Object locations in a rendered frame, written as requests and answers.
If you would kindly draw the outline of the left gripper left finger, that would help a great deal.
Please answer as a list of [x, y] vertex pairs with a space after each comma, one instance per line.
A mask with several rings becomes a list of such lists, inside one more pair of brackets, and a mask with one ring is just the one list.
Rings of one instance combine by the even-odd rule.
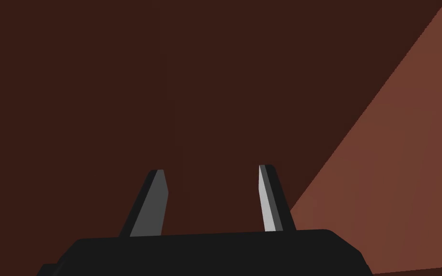
[[133, 203], [119, 237], [161, 235], [168, 195], [164, 170], [150, 171]]

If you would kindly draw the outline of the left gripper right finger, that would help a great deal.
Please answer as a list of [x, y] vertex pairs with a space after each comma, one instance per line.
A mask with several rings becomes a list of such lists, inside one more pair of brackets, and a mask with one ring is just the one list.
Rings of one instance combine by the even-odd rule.
[[264, 231], [296, 231], [291, 210], [273, 165], [259, 165], [258, 192]]

